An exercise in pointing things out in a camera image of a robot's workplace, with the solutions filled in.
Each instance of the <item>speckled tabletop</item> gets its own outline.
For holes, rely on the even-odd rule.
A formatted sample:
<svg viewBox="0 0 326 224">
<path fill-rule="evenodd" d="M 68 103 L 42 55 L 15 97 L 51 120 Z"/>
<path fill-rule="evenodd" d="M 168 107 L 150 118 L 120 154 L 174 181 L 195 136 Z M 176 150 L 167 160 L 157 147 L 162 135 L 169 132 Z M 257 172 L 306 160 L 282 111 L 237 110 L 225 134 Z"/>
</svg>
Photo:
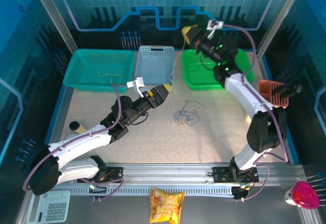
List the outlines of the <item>speckled tabletop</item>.
<svg viewBox="0 0 326 224">
<path fill-rule="evenodd" d="M 247 52 L 247 55 L 251 60 L 252 52 Z M 262 78 L 258 64 L 253 71 L 253 86 L 257 87 Z M 124 95 L 130 96 L 132 100 L 137 99 L 133 89 L 128 89 Z M 178 123 L 172 124 L 174 113 L 183 107 L 180 99 L 184 102 L 200 102 L 190 103 L 190 109 L 198 112 L 200 122 L 187 128 L 181 128 Z M 86 129 L 97 125 L 111 112 L 115 100 L 115 93 L 74 90 L 61 140 L 71 134 L 69 123 L 72 121 L 80 122 Z M 229 92 L 190 90 L 183 80 L 179 58 L 172 92 L 163 105 L 149 110 L 148 120 L 140 125 L 130 126 L 129 133 L 120 140 L 90 151 L 81 158 L 99 155 L 105 162 L 124 163 L 229 162 L 247 144 L 249 125 L 244 109 Z M 273 152 L 282 155 L 280 147 Z M 261 161 L 278 160 L 268 156 Z"/>
</svg>

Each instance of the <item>black clamp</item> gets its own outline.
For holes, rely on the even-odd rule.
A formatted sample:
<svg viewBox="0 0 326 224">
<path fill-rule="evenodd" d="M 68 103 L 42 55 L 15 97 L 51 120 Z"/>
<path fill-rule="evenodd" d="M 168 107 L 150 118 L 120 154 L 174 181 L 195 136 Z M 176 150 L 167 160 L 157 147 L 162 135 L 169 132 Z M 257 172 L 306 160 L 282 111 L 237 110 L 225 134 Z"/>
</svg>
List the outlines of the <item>black clamp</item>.
<svg viewBox="0 0 326 224">
<path fill-rule="evenodd" d="M 229 167 L 213 167 L 213 172 L 208 173 L 209 177 L 213 177 L 214 183 L 251 183 L 259 182 L 258 172 L 256 168 L 251 168 L 249 172 L 238 174 L 236 177 L 230 172 Z"/>
</svg>

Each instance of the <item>green basket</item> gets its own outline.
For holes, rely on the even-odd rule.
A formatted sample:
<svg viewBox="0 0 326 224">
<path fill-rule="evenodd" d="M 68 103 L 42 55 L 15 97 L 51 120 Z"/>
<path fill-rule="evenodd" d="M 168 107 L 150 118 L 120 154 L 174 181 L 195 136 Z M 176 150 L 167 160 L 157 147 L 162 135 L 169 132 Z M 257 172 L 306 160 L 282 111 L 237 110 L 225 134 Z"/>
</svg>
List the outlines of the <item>green basket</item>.
<svg viewBox="0 0 326 224">
<path fill-rule="evenodd" d="M 214 78 L 213 72 L 205 69 L 200 63 L 200 54 L 196 54 L 196 50 L 189 49 L 182 54 L 182 70 L 183 79 L 191 90 L 222 90 L 223 86 Z M 202 56 L 203 63 L 210 69 L 215 66 L 215 62 L 210 58 Z M 244 72 L 250 68 L 250 62 L 245 51 L 239 49 L 239 53 L 235 58 L 235 63 L 239 69 Z M 248 72 L 247 80 L 252 83 L 254 73 Z"/>
<path fill-rule="evenodd" d="M 72 56 L 63 84 L 80 91 L 114 92 L 111 84 L 131 80 L 134 53 L 129 50 L 78 49 Z M 117 88 L 125 93 L 127 87 Z"/>
</svg>

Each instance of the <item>yellow object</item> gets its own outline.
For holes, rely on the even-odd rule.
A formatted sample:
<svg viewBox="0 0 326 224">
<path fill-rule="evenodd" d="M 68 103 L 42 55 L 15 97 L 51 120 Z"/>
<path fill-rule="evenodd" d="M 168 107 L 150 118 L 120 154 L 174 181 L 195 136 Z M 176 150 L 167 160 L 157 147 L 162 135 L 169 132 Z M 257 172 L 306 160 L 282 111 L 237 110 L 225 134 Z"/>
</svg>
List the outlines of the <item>yellow object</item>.
<svg viewBox="0 0 326 224">
<path fill-rule="evenodd" d="M 168 90 L 168 92 L 171 90 L 171 86 L 168 83 L 164 84 L 164 87 Z"/>
<path fill-rule="evenodd" d="M 148 90 L 147 93 L 148 93 L 148 95 L 151 96 L 151 97 L 153 97 L 153 95 L 154 95 L 153 92 L 152 92 L 151 90 Z"/>
<path fill-rule="evenodd" d="M 182 30 L 181 30 L 181 33 L 182 33 L 182 35 L 183 35 L 183 38 L 184 38 L 184 40 L 186 41 L 186 43 L 189 45 L 190 44 L 190 40 L 189 40 L 189 38 L 187 37 L 187 33 L 188 33 L 188 31 L 191 29 L 191 28 L 193 28 L 193 27 L 197 27 L 198 25 L 197 24 L 195 24 L 195 25 L 193 25 L 193 26 L 185 26 L 184 28 L 182 28 Z"/>
<path fill-rule="evenodd" d="M 168 193 L 153 188 L 151 191 L 151 217 L 149 223 L 168 221 L 170 224 L 180 224 L 181 207 L 185 192 Z"/>
<path fill-rule="evenodd" d="M 84 132 L 87 132 L 87 130 L 85 129 L 84 126 L 82 126 L 81 124 L 79 125 L 79 128 L 77 130 L 75 130 L 75 132 L 77 134 L 83 134 Z"/>
</svg>

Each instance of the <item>calculator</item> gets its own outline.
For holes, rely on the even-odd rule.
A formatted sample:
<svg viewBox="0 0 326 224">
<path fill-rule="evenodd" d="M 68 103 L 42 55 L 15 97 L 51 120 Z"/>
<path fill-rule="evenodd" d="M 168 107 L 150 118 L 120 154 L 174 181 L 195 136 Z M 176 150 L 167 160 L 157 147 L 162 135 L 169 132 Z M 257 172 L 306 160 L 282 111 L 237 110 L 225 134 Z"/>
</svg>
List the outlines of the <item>calculator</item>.
<svg viewBox="0 0 326 224">
<path fill-rule="evenodd" d="M 26 223 L 59 223 L 67 219 L 70 191 L 50 191 L 32 196 Z"/>
</svg>

